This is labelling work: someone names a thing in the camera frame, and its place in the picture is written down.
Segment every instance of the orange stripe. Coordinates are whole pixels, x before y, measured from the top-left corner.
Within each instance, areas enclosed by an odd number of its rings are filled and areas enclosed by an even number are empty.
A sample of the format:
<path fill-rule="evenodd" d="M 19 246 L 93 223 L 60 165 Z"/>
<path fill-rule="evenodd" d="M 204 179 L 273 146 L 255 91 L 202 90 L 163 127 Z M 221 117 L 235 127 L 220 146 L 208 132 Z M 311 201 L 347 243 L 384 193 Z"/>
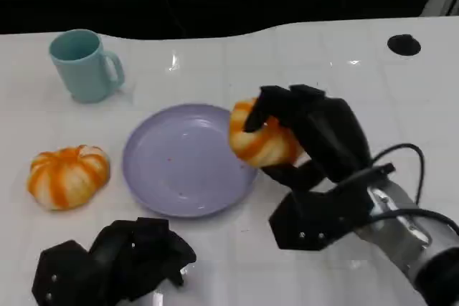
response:
<path fill-rule="evenodd" d="M 285 152 L 285 162 L 293 164 L 297 159 L 298 145 L 296 143 L 296 139 L 293 137 L 289 129 L 283 130 L 283 140 L 287 144 L 287 150 Z"/>
<path fill-rule="evenodd" d="M 83 159 L 84 158 L 94 158 L 95 160 L 97 160 L 102 165 L 103 170 L 108 175 L 108 170 L 110 169 L 110 166 L 108 165 L 108 162 L 104 157 L 99 156 L 98 154 L 91 153 L 91 154 L 87 154 L 86 156 L 83 156 L 82 158 Z"/>
<path fill-rule="evenodd" d="M 263 146 L 274 136 L 279 135 L 276 127 L 273 127 L 273 121 L 268 119 L 267 127 L 257 132 L 255 139 L 243 150 L 237 152 L 237 156 L 244 161 L 255 157 L 263 148 Z"/>
<path fill-rule="evenodd" d="M 41 152 L 39 156 L 45 156 L 47 158 L 56 158 L 56 155 L 53 152 Z"/>
<path fill-rule="evenodd" d="M 241 110 L 241 111 L 245 111 L 245 112 L 249 113 L 252 110 L 252 108 L 253 108 L 253 105 L 250 104 L 250 103 L 239 102 L 239 103 L 236 103 L 235 108 L 233 109 L 233 111 Z"/>
<path fill-rule="evenodd" d="M 27 183 L 27 190 L 35 196 L 37 192 L 37 182 L 38 179 L 42 176 L 46 166 L 40 166 L 29 178 L 29 182 Z"/>
<path fill-rule="evenodd" d="M 64 165 L 56 164 L 49 169 L 49 193 L 54 204 L 62 209 L 69 205 L 65 195 L 65 189 L 62 186 Z"/>
<path fill-rule="evenodd" d="M 51 161 L 52 161 L 52 159 L 50 159 L 50 158 L 37 159 L 35 161 L 32 161 L 32 164 L 30 164 L 30 170 L 33 170 L 34 168 L 36 168 L 39 165 L 48 164 Z"/>
<path fill-rule="evenodd" d="M 98 173 L 94 171 L 93 167 L 85 161 L 79 161 L 78 163 L 80 164 L 84 172 L 86 172 L 89 175 L 90 180 L 95 184 L 95 187 L 100 188 L 103 185 L 103 180 L 98 175 Z"/>
<path fill-rule="evenodd" d="M 237 133 L 242 131 L 242 127 L 244 126 L 244 121 L 241 120 L 233 120 L 229 123 L 229 131 L 231 133 Z"/>

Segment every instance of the plate rim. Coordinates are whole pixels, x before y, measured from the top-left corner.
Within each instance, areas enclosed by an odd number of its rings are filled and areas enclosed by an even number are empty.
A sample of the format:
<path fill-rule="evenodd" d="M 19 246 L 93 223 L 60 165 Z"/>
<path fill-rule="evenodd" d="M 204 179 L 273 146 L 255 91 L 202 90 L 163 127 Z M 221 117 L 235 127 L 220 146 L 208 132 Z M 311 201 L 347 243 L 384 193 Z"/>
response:
<path fill-rule="evenodd" d="M 142 206 L 146 207 L 147 209 L 149 209 L 150 211 L 153 211 L 155 213 L 158 213 L 158 214 L 161 214 L 161 215 L 164 215 L 164 216 L 170 216 L 170 217 L 175 217 L 175 218 L 185 218 L 185 219 L 191 219 L 191 218 L 201 218 L 201 217 L 205 217 L 205 216 L 211 216 L 213 214 L 216 214 L 216 213 L 219 213 L 221 211 L 225 211 L 231 207 L 233 207 L 234 205 L 238 204 L 241 200 L 243 200 L 252 190 L 253 190 L 253 186 L 254 186 L 254 182 L 255 182 L 255 179 L 256 179 L 256 176 L 257 176 L 257 169 L 256 168 L 253 168 L 252 166 L 248 166 L 248 168 L 250 168 L 252 170 L 252 180 L 248 183 L 248 185 L 245 187 L 245 190 L 244 192 L 241 193 L 241 195 L 239 197 L 237 197 L 234 201 L 232 201 L 231 203 L 227 204 L 226 206 L 223 206 L 222 208 L 219 208 L 219 209 L 213 209 L 211 211 L 207 211 L 207 212 L 203 212 L 202 214 L 173 214 L 173 212 L 168 212 L 168 211 L 164 211 L 164 210 L 160 210 L 160 209 L 155 209 L 154 206 L 150 205 L 150 203 L 148 203 L 147 201 L 143 200 L 139 195 L 137 195 L 137 193 L 134 191 L 134 187 L 132 187 L 131 183 L 129 182 L 129 178 L 127 177 L 127 168 L 126 168 L 126 164 L 127 164 L 127 159 L 126 159 L 126 156 L 128 154 L 128 146 L 131 142 L 133 142 L 133 137 L 136 133 L 138 133 L 139 131 L 141 131 L 142 128 L 144 128 L 146 126 L 146 123 L 148 123 L 150 120 L 158 117 L 159 115 L 165 113 L 165 112 L 168 112 L 168 111 L 172 111 L 174 109 L 177 109 L 177 108 L 181 108 L 181 107 L 190 107 L 190 106 L 203 106 L 203 107 L 212 107 L 214 109 L 217 109 L 217 110 L 223 110 L 224 112 L 228 113 L 228 115 L 231 114 L 231 112 L 228 110 L 228 109 L 225 109 L 223 107 L 219 107 L 219 106 L 216 106 L 216 105 L 211 105 L 211 104 L 208 104 L 208 103 L 182 103 L 182 104 L 178 104 L 178 105 L 172 105 L 170 107 L 166 107 L 162 110 L 159 110 L 158 112 L 156 113 L 153 113 L 151 114 L 150 116 L 148 116 L 146 119 L 144 119 L 140 124 L 138 124 L 131 132 L 131 134 L 128 136 L 128 139 L 124 145 L 124 148 L 123 148 L 123 157 L 122 157 L 122 163 L 121 163 L 121 169 L 123 170 L 123 179 L 132 195 L 132 197 L 139 203 L 141 204 Z"/>

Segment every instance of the mug handle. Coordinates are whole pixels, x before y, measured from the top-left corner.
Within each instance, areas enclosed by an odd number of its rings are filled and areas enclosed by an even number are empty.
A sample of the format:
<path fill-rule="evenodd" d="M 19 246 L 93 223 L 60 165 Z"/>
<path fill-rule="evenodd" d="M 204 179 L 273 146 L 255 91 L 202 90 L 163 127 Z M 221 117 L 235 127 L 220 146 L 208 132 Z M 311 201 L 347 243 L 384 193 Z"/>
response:
<path fill-rule="evenodd" d="M 124 83 L 125 78 L 123 65 L 121 64 L 120 58 L 115 53 L 104 50 L 102 54 L 106 59 L 109 59 L 113 63 L 113 66 L 115 66 L 117 78 L 116 80 L 112 81 L 112 88 L 113 90 L 116 90 Z"/>

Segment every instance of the black circular object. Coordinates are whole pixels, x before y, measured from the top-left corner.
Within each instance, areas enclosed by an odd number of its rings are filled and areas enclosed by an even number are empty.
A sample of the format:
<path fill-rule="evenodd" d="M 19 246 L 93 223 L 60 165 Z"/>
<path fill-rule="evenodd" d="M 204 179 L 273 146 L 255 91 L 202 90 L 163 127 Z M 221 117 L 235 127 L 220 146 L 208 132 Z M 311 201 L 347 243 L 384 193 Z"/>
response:
<path fill-rule="evenodd" d="M 421 44 L 411 35 L 395 35 L 387 41 L 387 46 L 395 54 L 412 57 L 421 51 Z"/>

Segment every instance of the black cable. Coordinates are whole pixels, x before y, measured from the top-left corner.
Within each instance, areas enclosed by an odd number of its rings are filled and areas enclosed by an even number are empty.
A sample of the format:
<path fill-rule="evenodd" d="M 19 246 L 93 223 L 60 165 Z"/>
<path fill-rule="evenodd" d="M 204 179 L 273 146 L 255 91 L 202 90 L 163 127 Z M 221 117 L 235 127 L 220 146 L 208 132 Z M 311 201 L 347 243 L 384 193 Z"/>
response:
<path fill-rule="evenodd" d="M 421 197 L 422 197 L 422 187 L 424 186 L 424 177 L 425 177 L 425 157 L 424 157 L 424 153 L 422 152 L 422 150 L 412 144 L 412 143 L 399 143 L 398 145 L 393 145 L 389 148 L 386 148 L 385 150 L 383 150 L 381 153 L 378 153 L 372 160 L 372 165 L 375 164 L 379 159 L 381 159 L 382 157 L 384 157 L 385 155 L 395 151 L 395 150 L 399 150 L 401 148 L 409 148 L 411 150 L 413 150 L 414 152 L 417 153 L 417 155 L 419 156 L 419 162 L 420 162 L 420 176 L 419 176 L 419 182 L 417 184 L 417 192 L 416 192 L 416 198 L 415 198 L 415 202 L 417 205 L 419 205 L 420 201 L 421 201 Z"/>
<path fill-rule="evenodd" d="M 172 17 L 172 20 L 174 21 L 175 25 L 179 28 L 180 33 L 181 33 L 181 38 L 186 39 L 188 37 L 188 34 L 186 32 L 186 29 L 184 26 L 181 24 L 179 18 L 175 14 L 174 10 L 172 9 L 171 2 L 169 0 L 164 0 L 166 4 L 167 11 L 169 12 L 169 15 Z"/>
<path fill-rule="evenodd" d="M 401 148 L 409 148 L 409 149 L 413 150 L 414 152 L 416 152 L 417 155 L 419 156 L 419 160 L 420 160 L 420 177 L 419 177 L 419 183 L 418 183 L 418 186 L 417 186 L 417 193 L 416 193 L 416 199 L 415 199 L 416 204 L 419 205 L 419 202 L 420 202 L 421 196 L 422 196 L 422 187 L 424 186 L 425 157 L 424 157 L 424 153 L 422 152 L 422 150 L 418 146 L 416 146 L 416 145 L 414 145 L 412 143 L 400 143 L 398 145 L 393 145 L 393 146 L 391 146 L 389 148 L 386 148 L 381 153 L 377 154 L 373 158 L 372 164 L 375 164 L 379 159 L 381 159 L 385 155 L 387 155 L 387 154 L 389 154 L 389 153 L 391 153 L 391 152 L 393 152 L 395 150 L 399 150 Z M 434 220 L 437 220 L 439 222 L 442 222 L 442 223 L 448 225 L 459 236 L 459 226 L 453 220 L 451 220 L 447 216 L 445 216 L 443 214 L 440 214 L 440 213 L 438 213 L 436 211 L 428 211 L 427 209 L 417 209 L 417 208 L 413 208 L 413 209 L 397 209 L 397 210 L 394 210 L 394 211 L 386 211 L 386 212 L 384 212 L 382 214 L 378 214 L 378 215 L 370 217 L 363 224 L 358 224 L 358 225 L 354 226 L 353 230 L 357 229 L 359 227 L 363 227 L 363 226 L 367 226 L 367 225 L 373 224 L 373 223 L 381 221 L 381 220 L 394 219 L 394 218 L 397 218 L 398 216 L 416 216 L 416 217 L 434 219 Z"/>
<path fill-rule="evenodd" d="M 442 222 L 448 225 L 458 236 L 459 236 L 459 226 L 447 216 L 437 213 L 436 211 L 428 211 L 427 209 L 418 209 L 418 208 L 407 208 L 407 209 L 397 209 L 395 211 L 386 211 L 382 214 L 378 214 L 367 219 L 363 224 L 356 224 L 353 226 L 353 230 L 358 229 L 363 226 L 373 224 L 375 222 L 387 219 L 397 218 L 398 216 L 416 216 L 422 218 L 434 219 L 439 222 Z"/>

